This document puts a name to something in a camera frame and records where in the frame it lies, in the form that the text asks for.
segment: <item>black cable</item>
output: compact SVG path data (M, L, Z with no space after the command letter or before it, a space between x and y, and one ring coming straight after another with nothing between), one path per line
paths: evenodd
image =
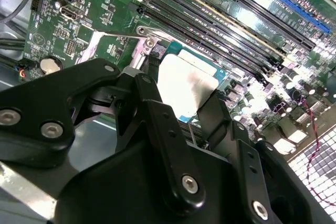
M8 21L11 21L16 15L18 15L19 12L25 7L25 5L28 3L29 0L22 0L22 2L17 6L17 8L9 14L7 17L0 19L0 23L7 23Z
M17 65L17 61L0 54L0 64L14 68Z
M4 50L23 51L24 48L25 48L24 46L20 46L20 45L4 45L4 44L0 44L0 49L4 49Z
M0 44L10 44L10 45L24 45L24 39L8 39L8 38L0 38Z
M0 18L5 18L5 17L6 17L5 15L0 13ZM25 29L19 26L18 24L16 24L15 22L10 20L6 23L6 26L9 27L12 31L19 34L21 37L26 38L27 32L25 31Z

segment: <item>ram slot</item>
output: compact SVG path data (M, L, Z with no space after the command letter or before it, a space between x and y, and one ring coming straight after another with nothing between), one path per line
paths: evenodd
M225 48L227 51L230 52L231 55L236 56L240 61L243 60L244 63L254 66L254 68L260 68L265 74L269 74L269 72L271 71L271 69L267 65L260 63L255 59L249 58L243 51L241 51L239 48L235 47L228 41L225 41L225 43L223 43L222 37L219 37L215 32L211 30L206 31L204 26L200 25L199 23L196 23L188 16L180 12L178 9L169 6L160 0L152 0L150 1L150 4L152 4L155 8L161 9L166 13L168 13L169 15L177 17L183 22L187 23L188 25L191 26L192 30L195 33L200 33L203 35L204 38L207 38L208 41L212 40L216 45L218 45L218 47Z
M195 2L192 2L195 7L197 7L199 10L206 10L207 13L211 13L212 18L215 18L216 21L224 20L226 23L229 23L230 25L234 26L235 28L239 29L249 37L251 37L253 40L257 41L259 44L265 46L269 50L273 51L275 54L279 55L282 58L286 58L285 52L278 48L276 45L274 45L272 42L264 38L263 36L257 34L254 30L247 27L243 23L239 22L238 20L230 17L227 13L225 13L220 8L214 6L209 0L194 0Z
M230 37L232 40L236 41L242 47L245 47L246 52L248 54L252 54L256 57L263 58L265 61L269 62L273 66L276 66L278 64L276 58L266 54L265 51L254 45L251 41L244 38L237 32L220 24L216 20L211 19L209 16L196 9L193 5L189 4L187 1L185 0L170 0L170 1L177 3L179 6L185 9L186 13L189 13L189 15L193 16L194 18L201 20L203 23L207 24L208 27L211 27L213 30L218 30L220 33L223 33L227 37Z
M260 74L260 71L256 71L252 69L249 65L242 63L241 61L237 60L236 58L232 57L231 55L221 51L216 46L214 46L211 42L205 40L200 35L192 33L186 27L176 23L175 21L171 20L170 18L164 16L160 12L149 9L146 6L137 6L134 3L129 4L129 8L138 12L140 15L145 15L157 22L161 23L162 25L173 29L174 31L178 32L182 38L186 38L188 42L197 50L200 48L204 48L206 51L209 52L208 56L216 63L228 67L229 70L233 71L235 68L242 69L248 75L256 78L257 81L267 85L268 82L265 80L264 76Z

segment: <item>silver screw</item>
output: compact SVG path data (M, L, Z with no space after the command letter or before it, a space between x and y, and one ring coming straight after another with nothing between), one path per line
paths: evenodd
M237 123L238 128L240 128L242 131L245 129L245 127L241 123Z
M142 79L143 79L145 82L151 83L151 79L149 79L147 76L143 76Z
M105 69L106 69L107 71L110 71L110 72L113 72L113 71L114 71L114 68L111 67L111 66L109 66L109 65L105 65L104 67L105 67Z
M268 220L268 212L266 208L258 201L253 201L252 206L256 214L263 220Z
M153 48L154 45L155 45L155 42L152 38L148 38L146 41L145 41L145 44L146 46L148 46L149 48Z
M41 127L41 133L47 138L58 138L63 134L63 127L58 123L45 123Z
M14 125L21 120L21 115L15 110L1 110L0 111L0 125Z
M142 27L140 27L140 28L138 29L138 33L139 33L139 34L144 34L144 33L145 33L145 29L143 29Z
M198 191L198 184L196 180L189 175L183 176L182 185L188 191L188 193L195 194Z

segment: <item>red wire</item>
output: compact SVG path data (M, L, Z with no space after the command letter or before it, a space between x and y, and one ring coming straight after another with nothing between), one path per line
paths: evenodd
M307 164L307 180L308 180L308 186L310 187L309 189L314 192L316 194L316 196L322 200L323 202L327 203L330 206L334 206L336 207L336 204L329 202L328 200L322 199L321 196L315 191L315 189L310 186L310 182L309 182L309 169L311 167L311 162L314 160L314 158L317 156L318 152L320 151L320 141L319 141L319 136L317 134L317 128L315 125L315 121L314 121L314 116L313 116L313 112L309 109L305 99L303 99L303 105L306 107L306 109L309 111L310 113L310 119L311 119L311 124L313 126L313 130L314 130L314 135L315 135L315 139L316 139L316 148L315 151L311 154L310 158L308 159L308 164Z

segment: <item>cable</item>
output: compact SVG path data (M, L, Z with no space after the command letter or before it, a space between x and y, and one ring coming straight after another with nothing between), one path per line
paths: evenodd
M24 73L24 69L21 69L19 71L19 75L20 75L21 78L25 78L26 77L26 74Z
M0 38L0 44L24 45L25 42L24 39Z
M0 18L5 18L6 16L0 13ZM19 34L21 37L26 38L26 31L24 28L20 27L18 24L14 23L13 21L8 21L6 26L9 27L11 30Z
M6 44L0 44L0 49L4 50L13 50L13 51L23 51L24 46L22 45L6 45Z
M336 204L329 202L328 200L322 199L321 196L315 191L315 189L310 186L310 182L309 182L309 169L311 167L311 162L314 160L314 158L317 156L318 152L320 151L320 141L319 141L319 136L317 134L317 128L316 128L316 124L314 121L314 116L313 116L313 112L310 110L309 106L306 103L306 100L303 98L302 99L303 105L306 107L307 111L310 114L310 119L311 119L311 124L314 130L314 135L315 135L315 142L316 142L316 148L315 151L311 154L310 158L308 159L308 164L307 164L307 180L308 180L308 186L310 187L309 189L315 193L315 195L322 200L323 202L327 203L330 206L334 206L336 207Z
M28 3L29 0L22 0L22 2L17 6L17 8L9 14L7 17L0 19L0 24L1 23L6 23L8 21L11 21L16 15L18 15L19 12L25 7L25 5Z

